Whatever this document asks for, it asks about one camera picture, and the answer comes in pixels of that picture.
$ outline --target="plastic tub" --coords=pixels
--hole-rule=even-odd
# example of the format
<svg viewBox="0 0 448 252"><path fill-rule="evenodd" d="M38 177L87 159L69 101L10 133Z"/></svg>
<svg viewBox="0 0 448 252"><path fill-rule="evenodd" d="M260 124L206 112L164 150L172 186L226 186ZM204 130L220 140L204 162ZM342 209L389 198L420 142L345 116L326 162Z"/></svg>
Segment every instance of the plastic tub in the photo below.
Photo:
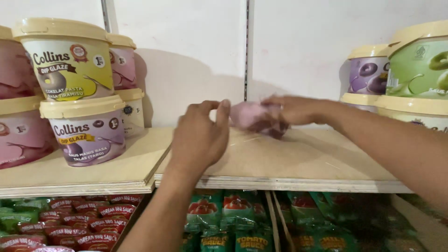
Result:
<svg viewBox="0 0 448 252"><path fill-rule="evenodd" d="M117 90L115 93L126 102L126 106L121 111L125 137L143 132L145 122L143 120L142 98L145 96L145 93L140 88Z"/></svg>
<svg viewBox="0 0 448 252"><path fill-rule="evenodd" d="M36 95L39 85L29 62L11 29L0 26L0 100Z"/></svg>
<svg viewBox="0 0 448 252"><path fill-rule="evenodd" d="M376 113L377 109L374 103L379 97L380 96L345 93L340 101L348 106Z"/></svg>
<svg viewBox="0 0 448 252"><path fill-rule="evenodd" d="M448 100L381 96L378 114L448 133Z"/></svg>
<svg viewBox="0 0 448 252"><path fill-rule="evenodd" d="M38 160L55 150L48 121L39 116L42 99L0 100L0 169Z"/></svg>
<svg viewBox="0 0 448 252"><path fill-rule="evenodd" d="M58 18L23 19L13 29L48 101L113 95L106 35L98 26Z"/></svg>
<svg viewBox="0 0 448 252"><path fill-rule="evenodd" d="M69 166L96 165L125 152L119 96L66 102L42 101L40 115L48 118Z"/></svg>
<svg viewBox="0 0 448 252"><path fill-rule="evenodd" d="M383 95L388 80L387 44L365 45L354 49L351 61L348 93Z"/></svg>
<svg viewBox="0 0 448 252"><path fill-rule="evenodd" d="M386 95L448 99L448 20L404 28L389 47Z"/></svg>
<svg viewBox="0 0 448 252"><path fill-rule="evenodd" d="M108 40L112 42L109 56L115 90L137 88L134 61L134 50L137 46L131 38L123 35L109 33Z"/></svg>

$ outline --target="left hand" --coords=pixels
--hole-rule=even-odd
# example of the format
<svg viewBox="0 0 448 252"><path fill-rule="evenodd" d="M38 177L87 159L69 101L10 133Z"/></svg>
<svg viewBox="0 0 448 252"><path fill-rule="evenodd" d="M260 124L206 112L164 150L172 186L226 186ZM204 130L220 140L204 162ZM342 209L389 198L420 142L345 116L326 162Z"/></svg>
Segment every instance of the left hand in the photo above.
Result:
<svg viewBox="0 0 448 252"><path fill-rule="evenodd" d="M209 118L211 110L217 109L216 122ZM229 138L230 101L204 101L191 104L184 116L179 118L171 144L171 162L182 167L186 176L197 179L205 170L219 161L224 154Z"/></svg>

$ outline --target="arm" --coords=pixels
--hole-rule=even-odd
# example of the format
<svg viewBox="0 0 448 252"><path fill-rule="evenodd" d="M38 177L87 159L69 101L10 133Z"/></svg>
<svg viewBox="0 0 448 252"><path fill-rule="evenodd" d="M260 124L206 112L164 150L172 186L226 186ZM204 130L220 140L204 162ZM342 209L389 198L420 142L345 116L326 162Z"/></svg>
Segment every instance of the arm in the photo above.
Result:
<svg viewBox="0 0 448 252"><path fill-rule="evenodd" d="M335 101L287 96L264 103L282 105L280 114L272 116L290 124L328 124L409 189L448 211L448 135Z"/></svg>
<svg viewBox="0 0 448 252"><path fill-rule="evenodd" d="M216 123L209 119L212 109L218 109ZM179 251L193 189L227 148L229 112L228 100L205 101L180 117L160 188L118 252Z"/></svg>

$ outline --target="hand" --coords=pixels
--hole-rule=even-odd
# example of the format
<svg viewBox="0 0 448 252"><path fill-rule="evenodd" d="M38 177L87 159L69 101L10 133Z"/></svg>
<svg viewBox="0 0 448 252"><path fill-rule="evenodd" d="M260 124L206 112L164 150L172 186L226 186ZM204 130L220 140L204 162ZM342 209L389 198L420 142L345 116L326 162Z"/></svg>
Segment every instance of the hand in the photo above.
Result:
<svg viewBox="0 0 448 252"><path fill-rule="evenodd" d="M213 109L218 110L216 122L209 118ZM229 100L191 104L174 130L171 144L174 165L170 167L181 166L187 176L199 178L209 166L218 162L227 148L229 114Z"/></svg>
<svg viewBox="0 0 448 252"><path fill-rule="evenodd" d="M271 96L261 102L264 105L275 104L282 106L279 111L271 111L266 117L291 125L305 125L310 123L324 124L323 111L331 101L303 98L298 96Z"/></svg>

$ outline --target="cream plastic lid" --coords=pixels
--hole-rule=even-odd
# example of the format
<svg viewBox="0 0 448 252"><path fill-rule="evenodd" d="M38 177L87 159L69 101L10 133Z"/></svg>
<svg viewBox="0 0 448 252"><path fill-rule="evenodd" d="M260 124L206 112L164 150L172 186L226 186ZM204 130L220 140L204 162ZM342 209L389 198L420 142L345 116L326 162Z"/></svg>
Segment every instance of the cream plastic lid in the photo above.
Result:
<svg viewBox="0 0 448 252"><path fill-rule="evenodd" d="M84 117L112 112L125 107L120 96L74 101L41 101L40 117L61 119Z"/></svg>
<svg viewBox="0 0 448 252"><path fill-rule="evenodd" d="M120 96L123 101L141 99L145 93L140 88L115 90L115 93Z"/></svg>
<svg viewBox="0 0 448 252"><path fill-rule="evenodd" d="M20 40L27 36L72 36L107 41L105 29L85 22L48 17L25 18L13 29L13 37Z"/></svg>
<svg viewBox="0 0 448 252"><path fill-rule="evenodd" d="M381 109L448 116L448 100L381 96L375 102Z"/></svg>
<svg viewBox="0 0 448 252"><path fill-rule="evenodd" d="M134 41L130 37L108 33L107 39L112 43L112 45L128 46L132 47L134 50L137 49L137 45L135 45Z"/></svg>
<svg viewBox="0 0 448 252"><path fill-rule="evenodd" d="M15 40L13 39L13 33L11 31L11 28L6 26L0 26L0 39L7 39L15 42Z"/></svg>
<svg viewBox="0 0 448 252"><path fill-rule="evenodd" d="M39 109L40 101L43 99L45 99L43 96L29 96L0 100L0 115Z"/></svg>
<svg viewBox="0 0 448 252"><path fill-rule="evenodd" d="M374 106L374 102L378 99L378 97L379 96L375 95L345 93L340 98L340 101L356 105Z"/></svg>
<svg viewBox="0 0 448 252"><path fill-rule="evenodd" d="M448 36L448 20L409 26L397 31L388 45L388 57L417 39Z"/></svg>
<svg viewBox="0 0 448 252"><path fill-rule="evenodd" d="M364 57L387 57L388 55L388 45L363 45L361 47L355 48L350 53L348 59L354 58L364 58Z"/></svg>

